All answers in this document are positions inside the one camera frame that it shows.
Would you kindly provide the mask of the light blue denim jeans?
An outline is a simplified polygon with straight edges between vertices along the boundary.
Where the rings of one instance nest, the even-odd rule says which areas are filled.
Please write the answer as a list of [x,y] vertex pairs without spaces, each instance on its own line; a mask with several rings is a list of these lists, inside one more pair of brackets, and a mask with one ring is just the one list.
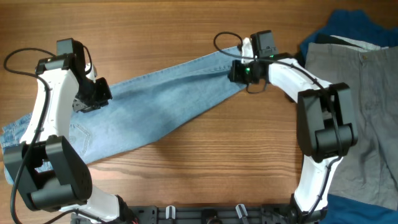
[[85,163],[158,141],[244,88],[229,81],[237,47],[111,86],[108,105],[72,113],[69,142]]

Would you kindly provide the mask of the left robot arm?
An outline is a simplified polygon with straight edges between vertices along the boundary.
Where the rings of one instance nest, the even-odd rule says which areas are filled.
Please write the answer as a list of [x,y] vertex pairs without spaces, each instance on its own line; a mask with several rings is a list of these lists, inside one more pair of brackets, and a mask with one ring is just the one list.
[[138,223],[120,196],[93,185],[69,142],[72,113],[98,110],[112,98],[87,47],[72,38],[59,40],[56,53],[39,60],[32,76],[38,92],[30,123],[18,145],[4,153],[11,198],[21,197],[30,210],[53,212],[56,219],[71,215],[75,223]]

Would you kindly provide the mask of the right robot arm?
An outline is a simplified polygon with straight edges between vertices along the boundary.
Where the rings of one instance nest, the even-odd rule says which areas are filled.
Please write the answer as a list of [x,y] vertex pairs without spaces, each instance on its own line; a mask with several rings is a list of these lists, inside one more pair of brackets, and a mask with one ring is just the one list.
[[297,142],[303,154],[299,184],[288,205],[276,205],[264,215],[283,217],[287,223],[317,223],[328,211],[336,168],[358,141],[351,90],[345,83],[316,77],[293,56],[280,54],[269,30],[239,41],[229,80],[274,85],[297,105]]

